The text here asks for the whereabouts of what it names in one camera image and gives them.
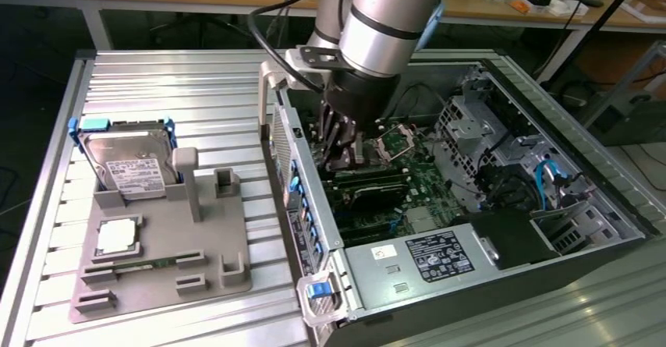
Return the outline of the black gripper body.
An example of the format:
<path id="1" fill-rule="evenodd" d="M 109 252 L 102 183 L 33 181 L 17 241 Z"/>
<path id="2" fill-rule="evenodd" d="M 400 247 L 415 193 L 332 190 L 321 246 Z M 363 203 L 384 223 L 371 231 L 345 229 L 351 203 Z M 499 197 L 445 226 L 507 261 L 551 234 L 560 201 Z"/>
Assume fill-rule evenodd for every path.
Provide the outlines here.
<path id="1" fill-rule="evenodd" d="M 387 109 L 400 75 L 375 77 L 359 71 L 335 70 L 323 92 L 332 110 L 365 130 Z"/>

